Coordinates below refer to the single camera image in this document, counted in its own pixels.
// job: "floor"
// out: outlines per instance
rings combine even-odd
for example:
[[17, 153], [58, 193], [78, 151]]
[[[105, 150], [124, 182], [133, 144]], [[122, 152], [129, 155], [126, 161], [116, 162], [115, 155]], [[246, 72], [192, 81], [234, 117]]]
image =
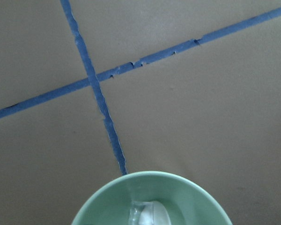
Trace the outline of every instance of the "floor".
[[[128, 172], [181, 175], [234, 225], [281, 224], [281, 15], [200, 44], [281, 0], [70, 3]], [[122, 175], [88, 75], [59, 1], [0, 1], [0, 225], [70, 224]]]

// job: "tape strip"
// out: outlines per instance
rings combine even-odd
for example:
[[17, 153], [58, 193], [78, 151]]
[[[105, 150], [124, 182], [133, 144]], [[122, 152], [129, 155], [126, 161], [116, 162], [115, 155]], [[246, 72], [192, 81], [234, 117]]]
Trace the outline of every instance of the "tape strip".
[[[100, 82], [105, 81], [105, 80], [107, 80], [107, 79], [109, 79], [109, 78], [111, 78], [115, 75], [120, 75], [120, 74], [126, 73], [130, 70], [139, 68], [143, 64], [152, 63], [154, 61], [167, 58], [174, 53], [179, 53], [179, 52], [188, 50], [192, 47], [202, 45], [202, 44], [207, 43], [209, 41], [213, 41], [215, 39], [218, 39], [218, 38], [221, 38], [223, 36], [235, 33], [237, 31], [240, 31], [240, 30], [243, 30], [245, 28], [254, 26], [256, 24], [265, 22], [267, 20], [271, 20], [271, 19], [276, 18], [278, 16], [281, 16], [281, 8], [278, 8], [278, 9], [272, 10], [270, 12], [261, 14], [259, 16], [250, 18], [248, 20], [244, 20], [242, 22], [233, 24], [233, 25], [228, 26], [226, 28], [222, 28], [220, 30], [205, 34], [202, 37], [202, 39], [199, 39], [199, 40], [192, 39], [192, 40], [186, 41], [184, 43], [178, 44], [174, 47], [171, 47], [171, 48], [162, 50], [160, 52], [154, 53], [152, 55], [143, 57], [135, 63], [128, 62], [128, 63], [123, 64], [121, 66], [118, 66], [118, 67], [115, 67], [113, 69], [107, 70], [105, 72], [97, 74], [98, 81], [100, 81]], [[49, 101], [51, 99], [57, 98], [59, 96], [68, 94], [72, 91], [79, 90], [79, 89], [87, 87], [87, 86], [89, 86], [88, 80], [83, 79], [83, 80], [74, 82], [72, 84], [66, 85], [64, 87], [58, 88], [56, 90], [49, 91], [49, 92], [47, 92], [45, 94], [42, 94], [40, 96], [33, 97], [33, 98], [30, 98], [26, 101], [23, 101], [23, 102], [15, 104], [15, 105], [9, 106], [7, 108], [1, 109], [0, 110], [0, 118], [11, 115], [13, 113], [19, 112], [19, 111], [24, 110], [24, 109], [28, 109], [28, 108], [33, 107], [35, 105], [38, 105], [40, 103]]]
[[105, 117], [104, 124], [105, 124], [109, 139], [110, 139], [112, 147], [113, 147], [114, 155], [116, 156], [116, 158], [118, 160], [118, 164], [119, 164], [122, 174], [125, 175], [125, 174], [127, 174], [126, 160], [125, 160], [121, 145], [119, 143], [118, 135], [115, 131], [113, 121], [109, 114], [105, 98], [101, 91], [100, 83], [96, 77], [95, 69], [90, 60], [88, 50], [86, 48], [86, 45], [84, 43], [84, 40], [83, 40], [80, 32], [79, 32], [78, 24], [73, 17], [70, 2], [69, 2], [69, 0], [61, 0], [60, 2], [64, 9], [64, 12], [67, 17], [70, 28], [72, 30], [72, 33], [75, 37], [75, 43], [79, 50], [86, 73], [88, 75], [89, 83], [90, 83], [91, 87], [93, 88], [100, 111]]

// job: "green bowl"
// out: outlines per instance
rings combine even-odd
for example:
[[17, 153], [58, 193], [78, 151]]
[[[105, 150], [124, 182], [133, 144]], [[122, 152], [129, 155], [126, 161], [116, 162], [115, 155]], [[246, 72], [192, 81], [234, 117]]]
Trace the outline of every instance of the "green bowl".
[[135, 172], [96, 191], [72, 225], [128, 225], [132, 201], [161, 202], [172, 225], [232, 225], [219, 203], [193, 182], [165, 172]]

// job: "blue tape line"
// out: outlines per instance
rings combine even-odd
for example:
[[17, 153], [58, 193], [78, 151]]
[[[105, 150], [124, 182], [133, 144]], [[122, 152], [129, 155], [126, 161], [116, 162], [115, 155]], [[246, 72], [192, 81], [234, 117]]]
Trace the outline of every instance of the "blue tape line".
[[79, 32], [78, 24], [73, 17], [70, 2], [69, 2], [69, 0], [60, 0], [60, 2], [64, 9], [65, 14], [66, 14], [68, 23], [72, 30], [72, 33], [75, 37], [75, 43], [79, 50], [86, 73], [88, 75], [89, 83], [90, 83], [91, 87], [93, 88], [98, 106], [100, 108], [101, 113], [105, 116], [104, 124], [105, 124], [109, 139], [110, 139], [112, 147], [113, 147], [114, 155], [116, 156], [116, 158], [118, 160], [118, 164], [119, 164], [122, 174], [125, 175], [125, 174], [127, 174], [126, 160], [125, 160], [120, 142], [118, 140], [118, 135], [115, 131], [113, 121], [109, 114], [105, 98], [101, 91], [100, 83], [97, 79], [95, 69], [92, 65], [92, 61], [90, 60], [88, 50], [86, 48], [86, 45], [84, 43], [84, 40], [83, 40], [80, 32]]
[[[265, 22], [267, 20], [276, 18], [278, 16], [281, 16], [281, 8], [274, 9], [274, 10], [269, 11], [267, 13], [264, 13], [264, 14], [258, 15], [256, 17], [250, 18], [248, 20], [244, 20], [242, 22], [233, 24], [233, 25], [228, 26], [226, 28], [223, 28], [223, 29], [205, 34], [202, 37], [202, 39], [199, 39], [199, 40], [192, 39], [192, 40], [186, 41], [184, 43], [178, 44], [174, 47], [171, 47], [171, 48], [162, 50], [160, 52], [154, 53], [152, 55], [143, 57], [135, 63], [128, 62], [126, 64], [120, 65], [120, 66], [115, 67], [113, 69], [107, 70], [105, 72], [97, 74], [98, 81], [100, 81], [100, 82], [105, 81], [105, 80], [107, 80], [107, 79], [109, 79], [109, 78], [111, 78], [115, 75], [120, 75], [120, 74], [126, 73], [130, 70], [139, 68], [143, 64], [152, 63], [154, 61], [167, 58], [174, 53], [179, 53], [179, 52], [188, 50], [192, 47], [195, 47], [195, 46], [207, 43], [209, 41], [221, 38], [223, 36], [235, 33], [237, 31], [243, 30], [245, 28], [248, 28], [248, 27], [254, 26], [256, 24]], [[45, 94], [42, 94], [40, 96], [28, 99], [26, 101], [20, 102], [18, 104], [15, 104], [13, 106], [10, 106], [10, 107], [4, 108], [4, 109], [1, 109], [0, 110], [0, 118], [11, 115], [11, 114], [16, 113], [16, 112], [19, 112], [21, 110], [33, 107], [35, 105], [38, 105], [40, 103], [49, 101], [49, 100], [57, 98], [59, 96], [68, 94], [72, 91], [79, 90], [79, 89], [84, 88], [86, 86], [89, 86], [89, 81], [87, 79], [83, 79], [83, 80], [74, 82], [72, 84], [66, 85], [64, 87], [58, 88], [56, 90], [49, 91], [49, 92], [47, 92]]]
[[71, 93], [73, 91], [79, 90], [81, 88], [85, 88], [89, 86], [89, 81], [87, 78], [76, 81], [72, 84], [66, 85], [64, 87], [49, 91], [45, 94], [39, 95], [37, 97], [30, 98], [28, 100], [22, 101], [20, 103], [17, 103], [15, 105], [6, 107], [4, 109], [0, 109], [0, 118], [9, 116], [11, 114], [17, 113], [19, 111], [22, 111], [24, 109], [28, 109], [30, 107], [33, 107], [35, 105], [41, 104], [43, 102], [47, 102], [49, 100], [52, 100], [54, 98], [58, 98], [60, 96], [63, 96], [65, 94]]

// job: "bowl rim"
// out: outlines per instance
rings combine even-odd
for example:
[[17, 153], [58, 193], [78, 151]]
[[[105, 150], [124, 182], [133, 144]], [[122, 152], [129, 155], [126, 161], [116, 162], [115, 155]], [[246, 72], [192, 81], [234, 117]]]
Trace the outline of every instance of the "bowl rim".
[[199, 185], [195, 184], [194, 182], [181, 177], [179, 175], [175, 175], [169, 172], [162, 172], [162, 171], [141, 171], [141, 172], [134, 172], [134, 173], [130, 173], [121, 177], [118, 177], [110, 182], [108, 182], [107, 184], [105, 184], [104, 186], [102, 186], [100, 189], [98, 189], [90, 198], [88, 198], [88, 200], [83, 204], [83, 206], [79, 209], [79, 211], [77, 212], [72, 225], [79, 225], [80, 224], [80, 220], [82, 218], [82, 214], [85, 212], [85, 210], [88, 208], [88, 206], [105, 190], [109, 189], [110, 187], [112, 187], [115, 184], [118, 184], [120, 182], [123, 182], [124, 180], [128, 180], [131, 178], [135, 178], [135, 177], [140, 177], [140, 176], [163, 176], [163, 177], [169, 177], [172, 179], [176, 179], [179, 181], [182, 181], [190, 186], [192, 186], [193, 188], [197, 189], [199, 192], [201, 192], [205, 197], [208, 198], [209, 201], [211, 201], [211, 203], [219, 210], [219, 212], [221, 213], [221, 215], [224, 217], [225, 221], [227, 222], [227, 224], [231, 224], [232, 222], [229, 219], [227, 213], [225, 212], [225, 210], [222, 208], [222, 206], [203, 188], [201, 188]]

